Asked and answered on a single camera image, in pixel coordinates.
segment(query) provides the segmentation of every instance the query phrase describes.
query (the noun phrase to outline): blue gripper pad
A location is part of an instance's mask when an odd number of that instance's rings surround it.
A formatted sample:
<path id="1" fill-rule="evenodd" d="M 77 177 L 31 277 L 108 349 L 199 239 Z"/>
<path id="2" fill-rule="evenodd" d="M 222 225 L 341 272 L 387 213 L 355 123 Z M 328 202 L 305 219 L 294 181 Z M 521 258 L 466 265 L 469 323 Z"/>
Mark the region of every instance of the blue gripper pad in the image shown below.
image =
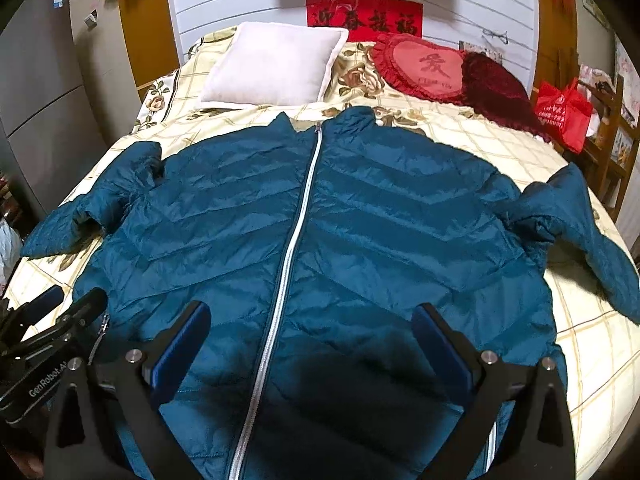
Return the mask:
<path id="1" fill-rule="evenodd" d="M 421 305 L 414 310 L 411 330 L 451 402 L 466 407 L 474 396 L 471 370 Z"/>
<path id="2" fill-rule="evenodd" d="M 59 285 L 48 288 L 37 298 L 31 300 L 22 320 L 25 329 L 35 325 L 64 300 L 65 293 Z"/>
<path id="3" fill-rule="evenodd" d="M 202 302 L 171 341 L 151 372 L 150 403 L 158 408 L 174 398 L 211 327 L 211 311 Z"/>

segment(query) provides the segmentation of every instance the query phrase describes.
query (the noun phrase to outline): jacket sleeve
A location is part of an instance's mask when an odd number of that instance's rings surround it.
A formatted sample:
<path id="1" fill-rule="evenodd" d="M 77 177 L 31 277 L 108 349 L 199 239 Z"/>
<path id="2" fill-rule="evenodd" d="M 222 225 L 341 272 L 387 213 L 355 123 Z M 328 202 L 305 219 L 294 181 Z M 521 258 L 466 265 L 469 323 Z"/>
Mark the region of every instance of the jacket sleeve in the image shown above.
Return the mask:
<path id="1" fill-rule="evenodd" d="M 500 205 L 498 216 L 521 238 L 541 271 L 556 239 L 572 243 L 584 251 L 612 306 L 640 323 L 638 274 L 625 252 L 598 230 L 586 183 L 575 164 L 560 169 L 546 184 L 530 184 L 517 200 Z"/>
<path id="2" fill-rule="evenodd" d="M 129 205 L 156 185 L 162 171 L 161 155 L 157 142 L 133 143 L 108 165 L 91 191 L 61 205 L 38 224 L 21 255 L 43 258 L 73 253 L 96 232 L 113 233 Z"/>

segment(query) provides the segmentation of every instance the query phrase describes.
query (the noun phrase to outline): floral bedspread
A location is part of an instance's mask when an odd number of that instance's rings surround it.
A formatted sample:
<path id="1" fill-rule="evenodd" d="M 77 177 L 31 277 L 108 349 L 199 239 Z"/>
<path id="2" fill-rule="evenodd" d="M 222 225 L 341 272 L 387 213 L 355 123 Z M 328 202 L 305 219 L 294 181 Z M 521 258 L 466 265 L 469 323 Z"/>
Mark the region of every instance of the floral bedspread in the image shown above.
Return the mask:
<path id="1" fill-rule="evenodd" d="M 299 126 L 296 129 L 304 129 L 353 105 L 373 107 L 380 124 L 407 128 L 484 158 L 521 189 L 535 180 L 547 180 L 565 165 L 551 146 L 531 134 L 497 126 L 471 108 L 420 101 L 393 90 L 369 59 L 370 43 L 347 43 L 334 67 L 325 102 L 301 107 L 197 109 L 209 70 L 228 48 L 234 31 L 228 28 L 202 38 L 183 67 L 155 82 L 132 133 L 109 149 L 67 200 L 87 192 L 104 168 L 139 140 L 159 142 L 163 156 L 169 156 L 209 137 L 268 124 L 282 111 Z M 601 232 L 626 251 L 602 205 L 593 195 L 591 201 Z M 66 298 L 27 336 L 51 326 L 69 306 L 76 277 L 100 242 L 99 238 L 91 240 L 77 254 L 21 261 L 8 286 L 11 306 L 32 300 L 53 284 L 62 286 Z M 640 328 L 612 309 L 582 255 L 570 248 L 552 248 L 545 279 L 554 300 L 557 341 L 567 362 L 577 476 L 587 480 L 609 453 L 638 401 Z"/>

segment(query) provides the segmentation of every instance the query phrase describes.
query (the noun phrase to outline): cable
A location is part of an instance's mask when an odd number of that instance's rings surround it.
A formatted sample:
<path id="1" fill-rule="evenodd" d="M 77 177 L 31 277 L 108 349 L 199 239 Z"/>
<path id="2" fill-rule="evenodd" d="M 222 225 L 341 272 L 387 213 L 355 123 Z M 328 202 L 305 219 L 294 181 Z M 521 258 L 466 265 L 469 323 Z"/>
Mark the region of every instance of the cable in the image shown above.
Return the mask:
<path id="1" fill-rule="evenodd" d="M 495 32 L 494 30 L 491 30 L 490 28 L 484 27 L 483 25 L 480 25 L 479 23 L 477 23 L 477 22 L 475 22 L 473 20 L 470 20 L 468 17 L 463 16 L 462 14 L 456 12 L 455 10 L 449 9 L 449 7 L 442 6 L 440 4 L 432 2 L 431 0 L 418 0 L 418 1 L 425 2 L 425 3 L 430 4 L 432 6 L 439 7 L 441 9 L 443 9 L 443 10 L 446 10 L 447 12 L 450 12 L 451 14 L 459 17 L 463 23 L 466 23 L 467 25 L 471 25 L 472 27 L 479 28 L 482 31 L 482 35 L 483 36 L 486 36 L 488 38 L 497 38 L 505 45 L 508 45 L 509 43 L 513 43 L 513 44 L 516 44 L 517 46 L 521 46 L 522 48 L 524 48 L 526 50 L 529 50 L 530 52 L 535 52 L 535 53 L 538 52 L 538 50 L 536 48 L 531 48 L 529 45 L 526 45 L 526 44 L 521 43 L 519 41 L 516 41 L 516 40 L 514 40 L 512 38 L 509 38 L 508 37 L 508 32 L 509 32 L 508 30 L 505 31 L 503 34 L 499 34 L 498 32 Z"/>

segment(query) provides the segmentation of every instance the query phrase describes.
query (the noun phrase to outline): plastic bag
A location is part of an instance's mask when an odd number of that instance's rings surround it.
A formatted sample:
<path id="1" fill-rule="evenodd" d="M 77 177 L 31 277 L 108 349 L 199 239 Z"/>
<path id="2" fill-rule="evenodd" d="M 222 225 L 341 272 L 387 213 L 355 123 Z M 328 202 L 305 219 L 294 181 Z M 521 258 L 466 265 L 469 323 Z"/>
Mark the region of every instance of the plastic bag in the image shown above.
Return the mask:
<path id="1" fill-rule="evenodd" d="M 577 91 L 578 78 L 560 91 L 547 82 L 540 85 L 535 112 L 551 137 L 574 153 L 584 147 L 593 106 Z"/>

